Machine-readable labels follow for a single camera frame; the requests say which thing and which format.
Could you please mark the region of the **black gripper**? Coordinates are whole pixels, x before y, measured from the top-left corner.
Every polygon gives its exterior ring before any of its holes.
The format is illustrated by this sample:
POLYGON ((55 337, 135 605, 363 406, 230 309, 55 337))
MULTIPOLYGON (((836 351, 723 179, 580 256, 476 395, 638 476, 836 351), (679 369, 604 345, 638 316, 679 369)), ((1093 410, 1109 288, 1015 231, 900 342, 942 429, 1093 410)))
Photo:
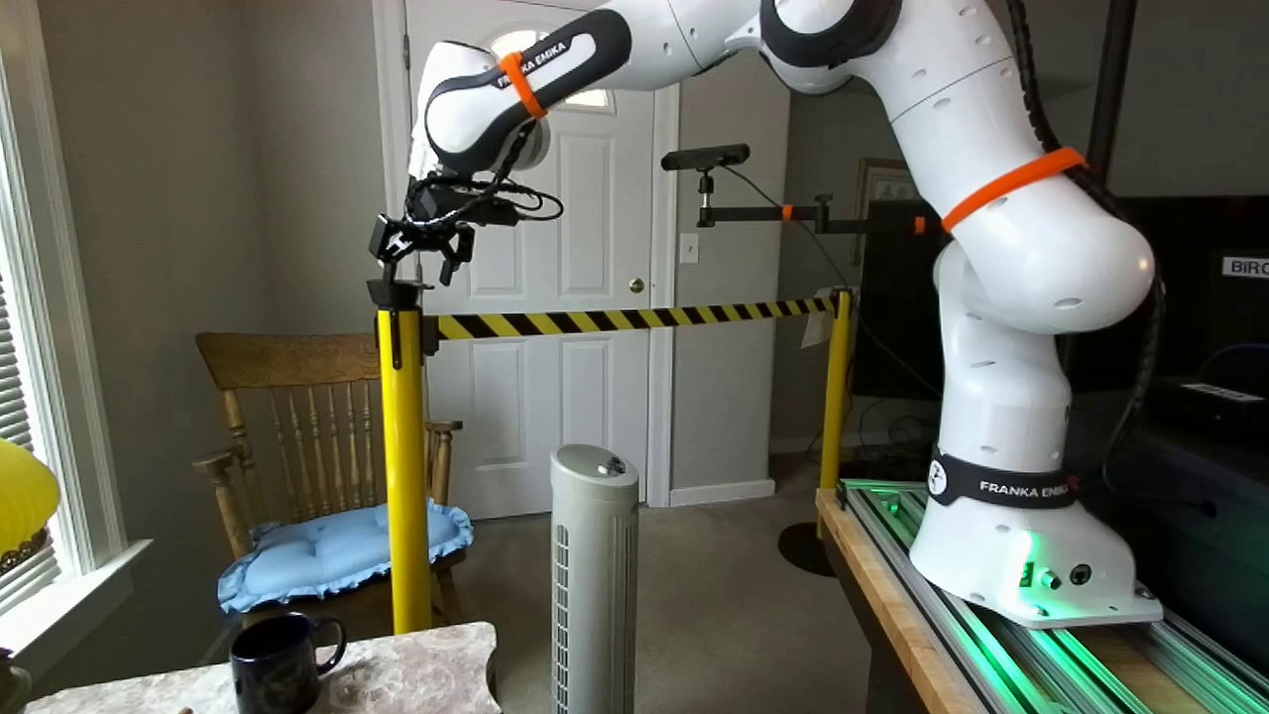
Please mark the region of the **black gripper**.
POLYGON ((386 273, 409 254, 435 254, 441 281, 470 256, 480 224, 515 224, 518 210, 511 197, 501 197, 494 181, 476 179, 413 179, 404 189, 404 215, 379 215, 374 220, 367 254, 386 273))

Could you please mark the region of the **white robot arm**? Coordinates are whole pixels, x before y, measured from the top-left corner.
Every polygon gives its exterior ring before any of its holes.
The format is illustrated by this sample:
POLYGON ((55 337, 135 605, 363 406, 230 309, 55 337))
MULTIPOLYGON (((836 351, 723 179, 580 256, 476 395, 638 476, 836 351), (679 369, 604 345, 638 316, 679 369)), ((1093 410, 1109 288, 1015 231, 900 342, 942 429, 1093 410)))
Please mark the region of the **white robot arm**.
POLYGON ((391 264, 511 210, 501 181, 542 149, 542 115, 588 86, 671 86, 755 51, 793 92, 877 92, 922 203, 938 326, 938 437, 909 563, 1020 626, 1155 622, 1117 533, 1062 468, 1062 333, 1126 320, 1155 285, 1151 240, 1077 181, 1082 153, 1028 117, 1020 60, 983 0, 604 0, 491 57, 429 51, 409 193, 374 234, 391 264))

